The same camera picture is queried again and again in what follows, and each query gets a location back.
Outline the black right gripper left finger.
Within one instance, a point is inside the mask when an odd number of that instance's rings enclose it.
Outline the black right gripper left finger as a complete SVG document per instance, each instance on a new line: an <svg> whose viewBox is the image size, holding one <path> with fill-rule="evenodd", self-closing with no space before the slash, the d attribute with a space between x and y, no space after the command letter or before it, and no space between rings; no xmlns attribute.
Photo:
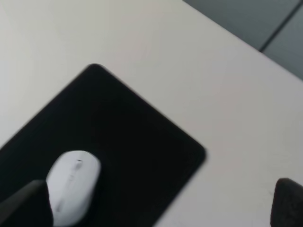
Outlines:
<svg viewBox="0 0 303 227"><path fill-rule="evenodd" d="M33 180L0 203L2 227L51 227L53 213L45 180Z"/></svg>

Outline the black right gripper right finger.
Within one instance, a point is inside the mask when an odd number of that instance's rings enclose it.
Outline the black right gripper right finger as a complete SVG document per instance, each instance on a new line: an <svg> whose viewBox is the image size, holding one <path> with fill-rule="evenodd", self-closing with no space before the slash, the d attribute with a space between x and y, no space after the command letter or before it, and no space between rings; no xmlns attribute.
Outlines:
<svg viewBox="0 0 303 227"><path fill-rule="evenodd" d="M303 186L289 178L280 178L275 186L270 215L272 227L303 225Z"/></svg>

